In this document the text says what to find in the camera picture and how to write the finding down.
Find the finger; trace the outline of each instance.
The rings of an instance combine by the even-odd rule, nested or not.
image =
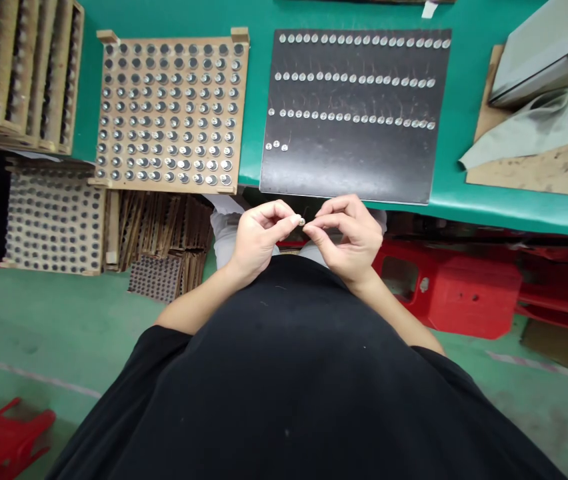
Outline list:
[[[322,254],[322,257],[324,257],[324,261],[326,263],[330,263],[330,258],[336,254],[337,247],[329,238],[328,234],[322,230],[322,228],[316,227],[312,223],[304,225],[302,230],[304,230],[304,233],[306,233],[311,240],[313,240],[313,243],[317,245],[319,252]]]
[[[246,211],[246,215],[250,216],[250,218],[254,219],[263,227],[270,219],[284,219],[294,214],[295,212],[293,209],[282,200],[263,203],[262,205],[258,205],[257,207]]]
[[[322,215],[308,223],[308,225],[312,225],[320,229],[335,227],[351,240],[358,240],[362,238],[362,223],[346,215],[346,213],[330,213],[328,215]]]
[[[341,197],[326,200],[322,208],[317,212],[316,217],[339,212],[344,212],[350,217],[357,218],[368,213],[368,210],[366,210],[362,200],[357,195],[342,195]]]
[[[264,230],[262,234],[269,243],[276,244],[280,239],[286,238],[299,224],[301,215],[293,214],[290,217],[283,218],[268,230]]]

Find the person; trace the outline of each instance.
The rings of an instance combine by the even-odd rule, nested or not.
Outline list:
[[[275,255],[299,220],[213,214],[221,268],[140,336],[49,479],[564,478],[376,275],[356,196]]]

